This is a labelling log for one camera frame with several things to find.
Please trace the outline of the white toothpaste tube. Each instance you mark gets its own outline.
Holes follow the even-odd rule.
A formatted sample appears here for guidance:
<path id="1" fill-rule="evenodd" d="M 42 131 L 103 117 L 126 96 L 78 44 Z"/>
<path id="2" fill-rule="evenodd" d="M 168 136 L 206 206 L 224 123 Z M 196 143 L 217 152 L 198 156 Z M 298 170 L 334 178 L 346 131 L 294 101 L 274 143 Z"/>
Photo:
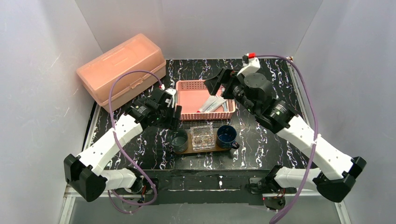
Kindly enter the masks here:
<path id="1" fill-rule="evenodd" d="M 220 106 L 222 106 L 225 102 L 226 102 L 226 99 L 224 99 L 222 97 L 214 97 L 212 102 L 206 107 L 206 109 L 203 112 L 214 112 Z"/>
<path id="2" fill-rule="evenodd" d="M 205 112 L 207 108 L 209 108 L 217 100 L 217 98 L 217 96 L 209 96 L 208 99 L 200 106 L 197 112 Z"/>

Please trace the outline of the oval wooden tray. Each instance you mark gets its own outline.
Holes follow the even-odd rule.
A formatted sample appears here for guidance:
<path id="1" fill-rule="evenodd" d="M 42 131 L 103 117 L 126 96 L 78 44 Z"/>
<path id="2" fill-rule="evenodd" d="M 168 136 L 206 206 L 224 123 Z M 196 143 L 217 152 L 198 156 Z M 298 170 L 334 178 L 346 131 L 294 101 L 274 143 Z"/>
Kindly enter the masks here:
<path id="1" fill-rule="evenodd" d="M 225 151 L 229 151 L 230 149 L 223 149 L 220 148 L 218 145 L 215 144 L 214 147 L 212 148 L 206 148 L 206 149 L 199 149 L 199 150 L 194 150 L 192 147 L 192 143 L 189 142 L 188 143 L 188 147 L 186 150 L 184 150 L 183 152 L 176 152 L 174 149 L 172 149 L 172 152 L 176 153 L 176 154 L 199 154 L 199 153 L 212 153 L 212 152 L 225 152 Z"/>

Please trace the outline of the pink perforated plastic basket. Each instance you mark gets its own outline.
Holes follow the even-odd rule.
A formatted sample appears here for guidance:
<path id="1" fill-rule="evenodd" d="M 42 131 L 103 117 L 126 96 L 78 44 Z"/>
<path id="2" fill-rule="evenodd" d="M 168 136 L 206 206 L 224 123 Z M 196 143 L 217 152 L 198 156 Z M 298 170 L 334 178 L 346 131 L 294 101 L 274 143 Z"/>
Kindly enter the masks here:
<path id="1" fill-rule="evenodd" d="M 199 108 L 210 97 L 204 80 L 184 80 L 176 82 L 177 105 L 182 106 L 181 121 L 231 119 L 236 111 L 234 100 L 226 101 L 214 112 L 199 112 Z"/>

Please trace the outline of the dark blue mug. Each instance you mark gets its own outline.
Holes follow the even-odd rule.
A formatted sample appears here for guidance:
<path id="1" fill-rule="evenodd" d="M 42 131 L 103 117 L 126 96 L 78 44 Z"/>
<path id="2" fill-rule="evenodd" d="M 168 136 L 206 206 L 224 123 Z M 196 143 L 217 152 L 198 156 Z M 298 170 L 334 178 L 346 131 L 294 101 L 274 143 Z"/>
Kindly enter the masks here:
<path id="1" fill-rule="evenodd" d="M 235 128 L 223 125 L 216 132 L 216 145 L 221 149 L 239 149 L 240 145 L 236 138 L 237 132 Z"/>

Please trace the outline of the clear acrylic holder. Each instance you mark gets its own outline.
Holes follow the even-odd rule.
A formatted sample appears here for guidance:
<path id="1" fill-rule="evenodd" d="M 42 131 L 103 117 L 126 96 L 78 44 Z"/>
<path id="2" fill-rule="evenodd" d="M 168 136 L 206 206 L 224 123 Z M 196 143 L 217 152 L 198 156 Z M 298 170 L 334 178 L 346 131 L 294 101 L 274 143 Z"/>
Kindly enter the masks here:
<path id="1" fill-rule="evenodd" d="M 191 143 L 194 150 L 214 147 L 213 127 L 211 125 L 191 127 Z"/>

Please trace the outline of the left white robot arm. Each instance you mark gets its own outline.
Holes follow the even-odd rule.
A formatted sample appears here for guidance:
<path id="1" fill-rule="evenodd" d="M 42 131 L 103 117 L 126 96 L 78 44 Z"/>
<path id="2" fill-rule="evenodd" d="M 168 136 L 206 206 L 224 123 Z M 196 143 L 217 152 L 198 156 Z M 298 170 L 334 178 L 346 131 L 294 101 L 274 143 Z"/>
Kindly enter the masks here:
<path id="1" fill-rule="evenodd" d="M 96 200 L 107 190 L 132 188 L 138 179 L 135 171 L 130 168 L 106 170 L 105 167 L 120 147 L 147 127 L 178 128 L 182 107 L 175 103 L 176 93 L 176 89 L 157 88 L 150 96 L 135 100 L 133 106 L 97 142 L 77 156 L 66 156 L 66 182 L 87 202 Z"/>

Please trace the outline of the dark green mug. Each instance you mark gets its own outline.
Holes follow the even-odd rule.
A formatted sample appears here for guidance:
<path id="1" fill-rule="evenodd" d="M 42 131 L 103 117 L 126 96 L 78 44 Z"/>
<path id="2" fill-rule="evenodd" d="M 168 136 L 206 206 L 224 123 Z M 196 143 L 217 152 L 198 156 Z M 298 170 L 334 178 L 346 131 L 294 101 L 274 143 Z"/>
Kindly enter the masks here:
<path id="1" fill-rule="evenodd" d="M 181 128 L 172 130 L 168 137 L 170 148 L 175 153 L 182 153 L 188 148 L 188 133 Z"/>

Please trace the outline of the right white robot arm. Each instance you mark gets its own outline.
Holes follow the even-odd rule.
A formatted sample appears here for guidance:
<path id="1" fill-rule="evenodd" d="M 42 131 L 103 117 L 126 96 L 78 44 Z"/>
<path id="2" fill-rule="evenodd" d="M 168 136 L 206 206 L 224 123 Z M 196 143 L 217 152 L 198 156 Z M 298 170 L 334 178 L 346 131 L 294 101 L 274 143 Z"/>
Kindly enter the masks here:
<path id="1" fill-rule="evenodd" d="M 263 74 L 243 75 L 222 68 L 204 84 L 210 95 L 224 87 L 223 98 L 236 100 L 261 126 L 287 140 L 316 165 L 315 168 L 308 165 L 306 169 L 276 165 L 264 179 L 267 188 L 273 191 L 285 188 L 314 190 L 336 203 L 351 191 L 366 166 L 366 160 L 344 154 L 315 133 L 286 102 L 275 98 L 273 85 Z"/>

